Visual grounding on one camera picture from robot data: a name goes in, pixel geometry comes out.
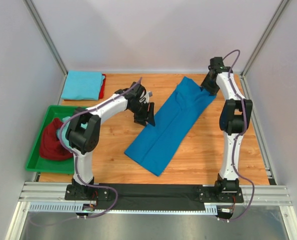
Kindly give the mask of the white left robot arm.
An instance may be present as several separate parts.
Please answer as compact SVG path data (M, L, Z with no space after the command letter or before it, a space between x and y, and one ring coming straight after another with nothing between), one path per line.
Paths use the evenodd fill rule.
M93 151L99 143L101 125L118 113L131 111L134 122L155 125L152 92L140 81L119 89L107 100L88 108L78 107L59 130L61 145L73 154L74 174L67 186L65 200L94 201L99 185L92 171Z

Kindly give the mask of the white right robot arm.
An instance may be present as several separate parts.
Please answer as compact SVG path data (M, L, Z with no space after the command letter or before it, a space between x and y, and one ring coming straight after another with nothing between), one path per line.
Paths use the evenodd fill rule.
M240 148L244 134L249 128L253 102L246 99L239 90L230 66L225 66L222 57L213 57L209 72L201 83L201 89L211 96L221 91L225 103L219 118L219 128L223 132L223 162L213 186L202 186L199 197L205 203L242 203L244 201L240 179L251 183L250 179L238 171Z

